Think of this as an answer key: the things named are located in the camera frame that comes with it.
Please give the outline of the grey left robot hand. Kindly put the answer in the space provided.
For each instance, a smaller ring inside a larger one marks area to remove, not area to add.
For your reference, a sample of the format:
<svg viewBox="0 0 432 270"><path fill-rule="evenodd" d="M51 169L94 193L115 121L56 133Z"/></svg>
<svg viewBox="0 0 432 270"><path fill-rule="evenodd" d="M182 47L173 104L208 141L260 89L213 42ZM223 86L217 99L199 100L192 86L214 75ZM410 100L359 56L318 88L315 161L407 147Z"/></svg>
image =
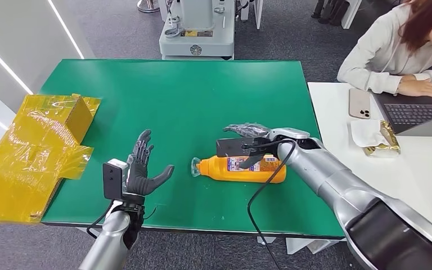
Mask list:
<svg viewBox="0 0 432 270"><path fill-rule="evenodd" d="M174 172L174 165L167 165L157 176L148 177L148 163L154 145L149 144L151 130L144 130L127 158L129 165L129 176L127 179L127 192L140 196L153 193L158 187L165 183Z"/></svg>

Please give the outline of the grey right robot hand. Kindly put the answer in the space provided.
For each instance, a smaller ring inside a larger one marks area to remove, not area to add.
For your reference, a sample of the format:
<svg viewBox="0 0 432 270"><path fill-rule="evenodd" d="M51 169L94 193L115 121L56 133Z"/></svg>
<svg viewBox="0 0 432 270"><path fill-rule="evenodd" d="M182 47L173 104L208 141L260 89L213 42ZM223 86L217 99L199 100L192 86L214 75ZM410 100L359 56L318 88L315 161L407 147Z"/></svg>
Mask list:
<svg viewBox="0 0 432 270"><path fill-rule="evenodd" d="M264 138L268 138L269 134L272 131L270 128L265 127L258 123L230 124L224 127L223 130L225 132L229 132L229 131L235 132L241 137L264 137ZM267 153L272 154L274 157L278 158L277 147L270 146L269 150L265 154L260 154L260 155L251 154L245 161L240 163L240 168L242 169L250 168L252 165L261 161L262 158L264 158L264 156Z"/></svg>

